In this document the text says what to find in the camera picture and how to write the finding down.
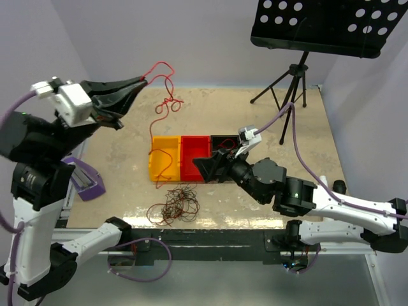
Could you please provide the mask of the red plastic bin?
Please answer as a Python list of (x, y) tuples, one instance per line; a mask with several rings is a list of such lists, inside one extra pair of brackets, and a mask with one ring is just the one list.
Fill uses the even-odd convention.
[(203, 182), (200, 171), (193, 163), (195, 158), (210, 157), (210, 137), (181, 136), (180, 179), (182, 182)]

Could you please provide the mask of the black plastic bin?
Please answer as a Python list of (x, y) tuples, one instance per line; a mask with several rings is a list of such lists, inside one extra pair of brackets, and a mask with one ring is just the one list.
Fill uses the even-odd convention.
[(238, 135), (211, 135), (210, 136), (210, 147), (211, 147), (211, 158), (213, 158), (219, 149), (234, 149), (239, 144)]

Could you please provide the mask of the yellow plastic bin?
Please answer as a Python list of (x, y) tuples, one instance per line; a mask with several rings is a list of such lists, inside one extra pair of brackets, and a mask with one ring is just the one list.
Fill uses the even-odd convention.
[(149, 152), (152, 182), (180, 181), (181, 136), (154, 136)]

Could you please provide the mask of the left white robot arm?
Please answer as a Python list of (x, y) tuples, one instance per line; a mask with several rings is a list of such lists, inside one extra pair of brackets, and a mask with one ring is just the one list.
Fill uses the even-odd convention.
[(13, 235), (9, 258), (1, 267), (1, 282), (10, 292), (28, 302), (41, 302), (101, 251), (131, 245), (131, 226), (118, 217), (69, 242), (54, 242), (52, 236), (75, 170), (64, 158), (99, 128), (120, 129), (123, 116), (146, 85), (142, 76), (79, 83), (55, 77), (33, 84), (23, 97), (48, 100), (55, 111), (53, 122), (19, 112), (16, 106), (1, 119), (1, 155), (15, 163), (14, 222), (1, 221)]

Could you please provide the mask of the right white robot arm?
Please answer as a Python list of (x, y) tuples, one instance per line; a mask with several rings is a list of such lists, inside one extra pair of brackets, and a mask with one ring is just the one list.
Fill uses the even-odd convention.
[(194, 158), (204, 182), (234, 181), (260, 205), (271, 204), (291, 217), (275, 244), (299, 250), (323, 242), (356, 242), (387, 253), (407, 248), (404, 200), (367, 201), (331, 191), (325, 185), (287, 175), (284, 167), (266, 157), (254, 164), (246, 156), (218, 150), (212, 157)]

